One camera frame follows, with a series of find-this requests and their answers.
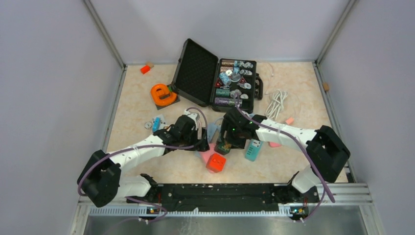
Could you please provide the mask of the light blue power strip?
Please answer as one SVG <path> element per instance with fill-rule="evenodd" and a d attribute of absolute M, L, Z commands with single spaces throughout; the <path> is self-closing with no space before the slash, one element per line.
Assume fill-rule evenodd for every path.
<path fill-rule="evenodd" d="M 219 132 L 221 128 L 220 124 L 209 123 L 207 125 L 207 141 L 208 143 L 212 143 L 212 139 L 216 132 Z"/>

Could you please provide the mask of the dark green cube socket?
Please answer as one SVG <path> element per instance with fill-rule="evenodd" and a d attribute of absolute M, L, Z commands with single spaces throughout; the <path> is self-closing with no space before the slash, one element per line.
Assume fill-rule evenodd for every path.
<path fill-rule="evenodd" d="M 231 151 L 231 144 L 227 143 L 226 141 L 217 143 L 214 150 L 220 155 L 227 155 Z"/>

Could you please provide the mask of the teal power strip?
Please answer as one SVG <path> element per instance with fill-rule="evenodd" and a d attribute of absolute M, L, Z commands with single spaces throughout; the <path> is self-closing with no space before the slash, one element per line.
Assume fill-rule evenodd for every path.
<path fill-rule="evenodd" d="M 261 147 L 261 141 L 251 140 L 245 153 L 245 159 L 254 162 L 259 155 Z"/>

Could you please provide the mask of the pink triangular power strip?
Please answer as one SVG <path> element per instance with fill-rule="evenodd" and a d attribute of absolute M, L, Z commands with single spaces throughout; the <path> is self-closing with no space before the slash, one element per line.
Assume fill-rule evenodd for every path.
<path fill-rule="evenodd" d="M 203 161 L 204 165 L 206 165 L 208 163 L 211 155 L 216 153 L 215 147 L 216 147 L 215 143 L 210 143 L 208 151 L 205 151 L 205 152 L 196 151 L 196 152 L 194 152 L 194 154 L 195 154 L 196 157 L 200 158 Z"/>

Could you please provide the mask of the red cube socket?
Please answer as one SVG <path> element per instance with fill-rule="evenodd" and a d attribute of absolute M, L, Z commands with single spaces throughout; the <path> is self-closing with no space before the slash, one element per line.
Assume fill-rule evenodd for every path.
<path fill-rule="evenodd" d="M 214 173 L 221 172 L 226 164 L 227 159 L 219 154 L 212 154 L 207 163 L 206 168 Z"/>

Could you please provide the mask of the small pink plug adapter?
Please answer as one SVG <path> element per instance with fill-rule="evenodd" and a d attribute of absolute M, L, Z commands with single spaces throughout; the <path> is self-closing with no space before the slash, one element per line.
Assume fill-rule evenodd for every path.
<path fill-rule="evenodd" d="M 290 118 L 288 118 L 286 121 L 285 121 L 285 123 L 287 124 L 287 125 L 291 125 L 293 122 L 294 122 L 294 118 L 293 117 L 290 117 Z"/>

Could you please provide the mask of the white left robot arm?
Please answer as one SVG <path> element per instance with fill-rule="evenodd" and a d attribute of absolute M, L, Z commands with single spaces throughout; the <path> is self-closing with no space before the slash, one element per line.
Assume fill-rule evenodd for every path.
<path fill-rule="evenodd" d="M 174 124 L 155 131 L 138 143 L 111 153 L 95 151 L 77 180 L 78 194 L 88 197 L 98 208 L 118 198 L 154 201 L 157 184 L 150 176 L 142 174 L 129 179 L 124 178 L 124 174 L 141 163 L 175 150 L 209 150 L 207 129 L 198 127 L 201 118 L 207 121 L 199 108 L 190 107 Z"/>

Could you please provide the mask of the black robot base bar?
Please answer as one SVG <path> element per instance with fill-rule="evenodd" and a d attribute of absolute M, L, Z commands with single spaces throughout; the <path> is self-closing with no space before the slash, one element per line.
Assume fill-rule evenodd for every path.
<path fill-rule="evenodd" d="M 159 204 L 168 212 L 273 212 L 282 205 L 317 203 L 316 187 L 300 193 L 287 184 L 159 184 L 141 201 Z"/>

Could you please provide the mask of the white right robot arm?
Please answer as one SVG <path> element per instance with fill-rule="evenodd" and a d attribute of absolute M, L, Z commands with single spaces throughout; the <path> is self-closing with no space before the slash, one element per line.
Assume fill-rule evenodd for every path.
<path fill-rule="evenodd" d="M 328 183 L 337 180 L 351 153 L 336 132 L 329 126 L 304 129 L 278 123 L 262 115 L 249 117 L 238 108 L 225 113 L 220 140 L 232 148 L 241 149 L 247 140 L 274 142 L 300 151 L 309 166 L 299 171 L 287 188 L 287 196 L 294 202 L 301 201 L 307 191 L 318 184 L 334 202 Z"/>

